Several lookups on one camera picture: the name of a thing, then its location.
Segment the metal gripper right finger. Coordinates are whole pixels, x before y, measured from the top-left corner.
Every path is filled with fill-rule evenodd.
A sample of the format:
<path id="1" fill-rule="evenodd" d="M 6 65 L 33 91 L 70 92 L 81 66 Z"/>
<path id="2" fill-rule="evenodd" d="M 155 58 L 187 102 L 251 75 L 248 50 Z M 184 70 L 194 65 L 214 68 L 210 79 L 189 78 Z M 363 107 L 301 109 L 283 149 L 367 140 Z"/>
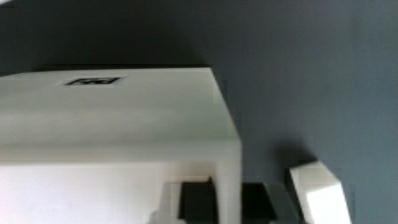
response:
<path id="1" fill-rule="evenodd" d="M 242 224 L 301 224 L 301 216 L 283 185 L 242 186 Z"/>

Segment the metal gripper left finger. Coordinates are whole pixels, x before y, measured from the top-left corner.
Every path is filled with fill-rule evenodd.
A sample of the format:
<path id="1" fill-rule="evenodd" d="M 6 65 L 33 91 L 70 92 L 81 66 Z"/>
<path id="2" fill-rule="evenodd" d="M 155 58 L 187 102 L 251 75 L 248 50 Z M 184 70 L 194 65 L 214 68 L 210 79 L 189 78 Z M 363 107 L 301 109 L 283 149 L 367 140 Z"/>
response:
<path id="1" fill-rule="evenodd" d="M 182 184 L 178 218 L 187 224 L 219 224 L 217 194 L 210 182 Z"/>

